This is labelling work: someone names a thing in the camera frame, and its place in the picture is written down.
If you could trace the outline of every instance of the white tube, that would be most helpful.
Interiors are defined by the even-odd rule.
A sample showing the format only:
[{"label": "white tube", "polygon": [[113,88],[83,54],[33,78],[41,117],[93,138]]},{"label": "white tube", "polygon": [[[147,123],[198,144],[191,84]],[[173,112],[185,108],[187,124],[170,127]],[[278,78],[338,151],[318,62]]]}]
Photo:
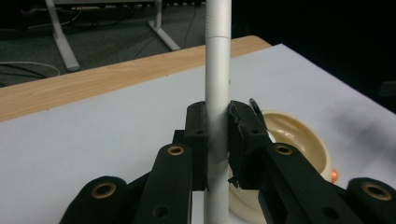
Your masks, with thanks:
[{"label": "white tube", "polygon": [[206,1],[205,101],[208,118],[208,186],[204,223],[228,220],[227,107],[230,103],[231,0]]}]

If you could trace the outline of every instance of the white stick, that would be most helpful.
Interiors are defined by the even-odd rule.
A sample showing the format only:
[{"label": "white stick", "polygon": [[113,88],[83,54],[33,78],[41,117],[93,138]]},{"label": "white stick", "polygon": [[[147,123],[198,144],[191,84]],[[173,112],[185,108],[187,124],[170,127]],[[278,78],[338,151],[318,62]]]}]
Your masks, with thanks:
[{"label": "white stick", "polygon": [[208,117],[208,186],[204,222],[228,219],[227,107],[230,103],[231,0],[206,1],[205,101]]}]

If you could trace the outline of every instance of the gray carpet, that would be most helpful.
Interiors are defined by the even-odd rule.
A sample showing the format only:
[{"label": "gray carpet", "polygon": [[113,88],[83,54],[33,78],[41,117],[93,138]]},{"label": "gray carpet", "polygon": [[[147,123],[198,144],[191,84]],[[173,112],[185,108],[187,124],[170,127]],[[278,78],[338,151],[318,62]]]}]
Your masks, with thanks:
[{"label": "gray carpet", "polygon": [[[154,7],[72,7],[60,8],[58,15],[61,23],[68,23],[77,17],[63,25],[63,29],[80,70],[170,51],[148,26],[148,21],[154,19]],[[45,63],[59,69],[62,76],[67,75],[52,38],[52,27],[36,27],[50,22],[48,13],[36,9],[25,13],[24,17],[31,23],[28,31],[0,30],[0,63]],[[164,8],[163,29],[183,49],[203,45],[205,4]],[[9,86],[39,79],[40,75],[23,68],[45,77],[57,76],[55,69],[42,65],[0,64],[0,84]]]}]

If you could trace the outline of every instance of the beige bowl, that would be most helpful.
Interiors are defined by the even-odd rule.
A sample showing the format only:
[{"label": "beige bowl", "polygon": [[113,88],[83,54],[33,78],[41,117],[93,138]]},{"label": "beige bowl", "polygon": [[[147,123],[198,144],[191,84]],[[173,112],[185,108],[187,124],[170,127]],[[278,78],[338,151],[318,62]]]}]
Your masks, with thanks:
[{"label": "beige bowl", "polygon": [[[276,111],[263,111],[265,124],[276,142],[297,147],[327,181],[332,180],[332,161],[320,138],[296,118]],[[257,190],[237,189],[230,185],[230,209],[242,219],[266,223]]]}]

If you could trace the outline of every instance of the white metal leg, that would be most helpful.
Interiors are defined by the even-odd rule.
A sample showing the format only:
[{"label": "white metal leg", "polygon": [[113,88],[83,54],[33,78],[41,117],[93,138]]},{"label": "white metal leg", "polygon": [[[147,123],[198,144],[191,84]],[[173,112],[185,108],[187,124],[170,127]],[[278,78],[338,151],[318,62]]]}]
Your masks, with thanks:
[{"label": "white metal leg", "polygon": [[155,19],[154,21],[149,21],[148,25],[151,29],[160,37],[160,39],[165,42],[165,44],[171,50],[178,50],[180,47],[173,41],[173,39],[161,28],[163,20],[163,0],[155,0]]},{"label": "white metal leg", "polygon": [[49,11],[50,19],[53,26],[53,38],[55,39],[58,50],[61,53],[62,59],[64,60],[64,65],[69,72],[76,72],[79,70],[79,64],[67,42],[66,36],[62,31],[61,24],[59,23],[58,15],[56,14],[55,4],[53,0],[46,0],[47,9]]}]

